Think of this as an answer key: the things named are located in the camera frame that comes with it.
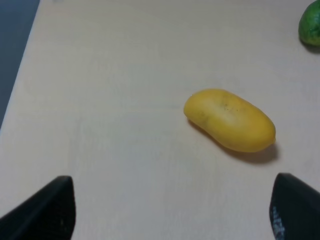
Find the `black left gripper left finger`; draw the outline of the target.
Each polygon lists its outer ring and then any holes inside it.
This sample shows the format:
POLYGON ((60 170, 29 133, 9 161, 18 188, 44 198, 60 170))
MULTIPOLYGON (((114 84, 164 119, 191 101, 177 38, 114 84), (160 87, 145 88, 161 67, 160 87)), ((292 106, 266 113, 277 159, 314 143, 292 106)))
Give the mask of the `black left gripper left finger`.
POLYGON ((58 176, 0 218, 2 240, 70 240, 76 225, 71 176, 58 176))

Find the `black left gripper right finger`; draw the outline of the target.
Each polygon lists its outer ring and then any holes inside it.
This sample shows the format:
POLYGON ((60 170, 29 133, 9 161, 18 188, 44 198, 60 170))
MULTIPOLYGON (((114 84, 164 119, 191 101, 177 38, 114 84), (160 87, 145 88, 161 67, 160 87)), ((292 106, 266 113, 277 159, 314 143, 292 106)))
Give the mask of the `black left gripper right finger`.
POLYGON ((320 238, 320 192, 290 173, 274 181, 269 219, 276 240, 320 238))

